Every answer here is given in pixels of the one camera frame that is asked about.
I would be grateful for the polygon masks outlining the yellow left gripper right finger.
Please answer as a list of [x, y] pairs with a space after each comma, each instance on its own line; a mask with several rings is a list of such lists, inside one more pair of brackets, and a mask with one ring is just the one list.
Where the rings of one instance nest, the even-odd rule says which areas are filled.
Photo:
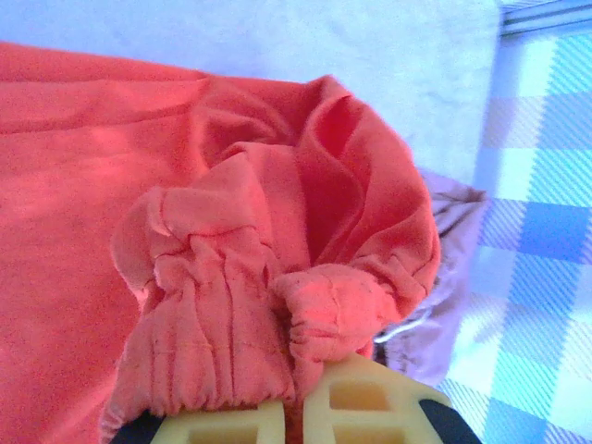
[[353, 354], [326, 364], [302, 411], [304, 443], [475, 443], [440, 391]]

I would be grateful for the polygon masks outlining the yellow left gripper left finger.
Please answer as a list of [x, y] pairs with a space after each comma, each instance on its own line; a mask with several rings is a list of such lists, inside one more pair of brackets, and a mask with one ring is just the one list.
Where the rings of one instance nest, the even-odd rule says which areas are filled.
[[181, 412], [160, 417], [149, 412], [123, 425], [116, 443], [284, 443], [286, 406], [265, 401], [253, 408]]

